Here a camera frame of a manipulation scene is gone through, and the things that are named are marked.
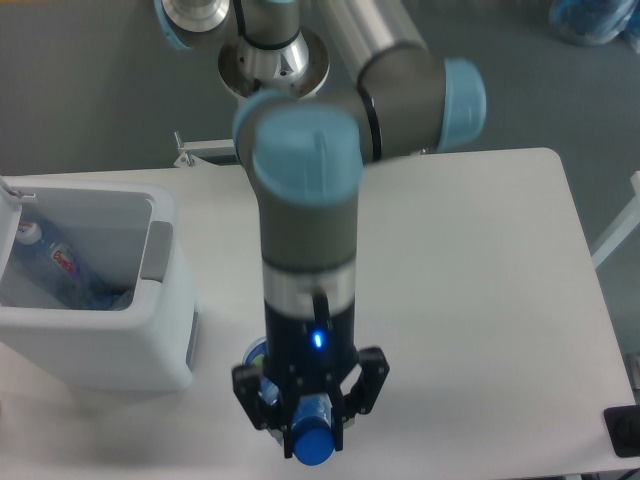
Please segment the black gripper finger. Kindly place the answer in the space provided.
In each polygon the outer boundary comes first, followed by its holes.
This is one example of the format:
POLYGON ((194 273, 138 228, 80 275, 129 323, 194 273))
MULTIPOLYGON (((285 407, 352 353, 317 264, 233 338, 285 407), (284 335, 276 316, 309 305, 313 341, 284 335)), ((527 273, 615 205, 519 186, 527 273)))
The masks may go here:
POLYGON ((344 448, 344 423, 346 422, 346 406, 340 389, 340 384, 333 374, 326 374, 324 378, 326 393, 332 406, 332 435, 335 451, 340 452, 344 448))
POLYGON ((293 457, 293 417, 299 405, 304 390, 304 379, 297 377, 291 385, 282 391, 282 434, 283 452, 285 459, 293 457))

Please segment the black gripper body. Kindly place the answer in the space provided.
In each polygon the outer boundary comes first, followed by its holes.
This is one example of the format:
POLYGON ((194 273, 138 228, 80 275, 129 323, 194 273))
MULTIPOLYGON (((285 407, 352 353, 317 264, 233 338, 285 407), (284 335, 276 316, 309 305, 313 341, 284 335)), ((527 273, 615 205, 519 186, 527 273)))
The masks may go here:
POLYGON ((267 353, 260 367, 232 369, 233 391, 254 428, 282 431, 282 391, 297 377, 304 379, 302 396, 327 394, 326 374, 340 384, 346 422, 369 414, 389 374, 389 363, 378 346, 358 350, 355 338, 355 302, 338 313, 328 300, 313 299, 309 318, 294 318, 265 307, 267 353), (279 389, 279 400, 269 406, 259 397, 261 380, 279 389))

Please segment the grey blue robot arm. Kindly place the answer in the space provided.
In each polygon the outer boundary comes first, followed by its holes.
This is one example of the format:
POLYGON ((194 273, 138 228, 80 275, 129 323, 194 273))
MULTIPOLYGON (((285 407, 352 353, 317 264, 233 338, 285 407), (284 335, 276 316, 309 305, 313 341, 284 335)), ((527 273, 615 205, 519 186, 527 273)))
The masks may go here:
POLYGON ((239 99, 232 144, 260 221, 266 336, 232 371, 252 425, 315 466, 371 412, 389 372, 354 343, 358 193, 366 165, 477 138, 487 100, 477 67, 441 59, 399 1, 322 1, 352 88, 321 93, 324 42, 296 1, 158 1, 170 43, 225 42, 220 76, 239 99))

